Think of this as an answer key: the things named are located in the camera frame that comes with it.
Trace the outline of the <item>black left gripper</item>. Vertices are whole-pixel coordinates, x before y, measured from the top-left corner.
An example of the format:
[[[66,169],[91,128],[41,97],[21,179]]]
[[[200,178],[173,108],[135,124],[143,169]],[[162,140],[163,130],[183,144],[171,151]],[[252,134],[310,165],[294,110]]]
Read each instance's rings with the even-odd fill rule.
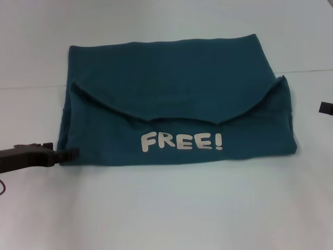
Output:
[[[29,167],[51,167],[55,164],[69,163],[79,157],[78,148],[54,151],[53,143],[15,145],[1,150],[1,173]]]

